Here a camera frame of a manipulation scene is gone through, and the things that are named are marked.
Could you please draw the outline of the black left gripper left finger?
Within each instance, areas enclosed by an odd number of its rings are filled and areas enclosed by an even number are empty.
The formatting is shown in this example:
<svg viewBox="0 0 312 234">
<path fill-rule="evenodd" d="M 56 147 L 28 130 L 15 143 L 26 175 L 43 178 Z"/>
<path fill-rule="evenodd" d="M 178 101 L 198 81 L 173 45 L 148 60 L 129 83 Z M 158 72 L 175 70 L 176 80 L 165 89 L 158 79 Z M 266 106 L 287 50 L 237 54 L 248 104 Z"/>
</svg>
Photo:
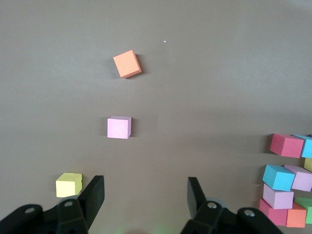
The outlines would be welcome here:
<svg viewBox="0 0 312 234">
<path fill-rule="evenodd" d="M 76 198 L 57 205 L 58 234 L 87 234 L 104 203 L 104 176 L 96 175 Z"/>
</svg>

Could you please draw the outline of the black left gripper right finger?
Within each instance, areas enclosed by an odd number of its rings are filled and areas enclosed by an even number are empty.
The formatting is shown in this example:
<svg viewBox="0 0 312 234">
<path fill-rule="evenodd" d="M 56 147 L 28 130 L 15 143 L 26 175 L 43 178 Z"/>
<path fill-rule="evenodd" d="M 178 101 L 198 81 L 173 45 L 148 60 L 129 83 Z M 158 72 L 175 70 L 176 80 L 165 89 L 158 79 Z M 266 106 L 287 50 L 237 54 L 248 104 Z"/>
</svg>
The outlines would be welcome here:
<svg viewBox="0 0 312 234">
<path fill-rule="evenodd" d="M 235 214 L 218 202 L 207 200 L 196 177 L 187 183 L 187 204 L 191 219 L 182 229 L 183 234 L 239 234 Z"/>
</svg>

